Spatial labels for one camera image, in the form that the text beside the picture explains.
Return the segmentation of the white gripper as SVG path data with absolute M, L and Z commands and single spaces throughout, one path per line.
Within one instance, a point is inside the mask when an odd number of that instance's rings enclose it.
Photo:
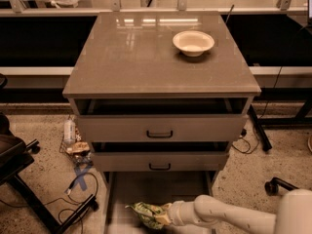
M 186 224 L 194 224 L 196 215 L 194 212 L 193 202 L 175 201 L 166 203 L 161 206 L 166 213 L 156 214 L 155 219 L 163 225 L 184 226 Z

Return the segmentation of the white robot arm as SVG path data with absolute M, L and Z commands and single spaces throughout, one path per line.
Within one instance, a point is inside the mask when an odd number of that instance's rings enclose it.
M 155 218 L 165 225 L 202 227 L 211 227 L 219 220 L 250 234 L 312 234 L 312 192 L 296 189 L 286 193 L 276 214 L 228 205 L 214 197 L 200 195 L 193 202 L 169 204 Z

